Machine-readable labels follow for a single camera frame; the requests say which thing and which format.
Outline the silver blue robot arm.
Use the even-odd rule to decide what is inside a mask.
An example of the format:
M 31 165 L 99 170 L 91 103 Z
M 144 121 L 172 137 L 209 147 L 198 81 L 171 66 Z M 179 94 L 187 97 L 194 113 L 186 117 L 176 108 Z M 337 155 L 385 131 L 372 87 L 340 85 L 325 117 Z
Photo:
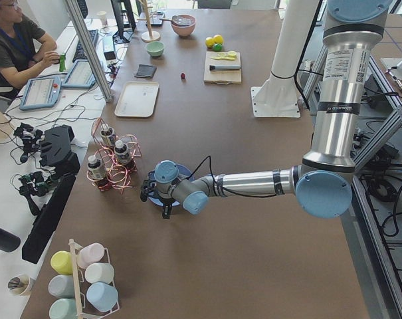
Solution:
M 288 4 L 269 78 L 251 90 L 256 117 L 295 118 L 299 93 L 296 74 L 318 17 L 319 1 Z M 176 163 L 159 162 L 141 188 L 141 200 L 153 197 L 169 218 L 174 203 L 196 215 L 210 197 L 267 198 L 295 194 L 309 214 L 333 218 L 352 201 L 353 135 L 361 108 L 365 76 L 374 46 L 381 41 L 389 1 L 328 1 L 323 34 L 326 61 L 311 148 L 300 165 L 236 174 L 183 175 Z

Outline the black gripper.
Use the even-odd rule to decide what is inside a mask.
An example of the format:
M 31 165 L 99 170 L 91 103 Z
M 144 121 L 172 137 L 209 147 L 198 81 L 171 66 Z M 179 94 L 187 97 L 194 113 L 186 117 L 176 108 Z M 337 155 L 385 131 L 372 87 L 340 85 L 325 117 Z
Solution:
M 143 180 L 140 199 L 142 202 L 146 202 L 148 198 L 158 199 L 156 179 L 154 171 L 150 171 L 147 175 L 147 179 Z M 163 204 L 163 219 L 170 219 L 172 212 L 172 204 Z

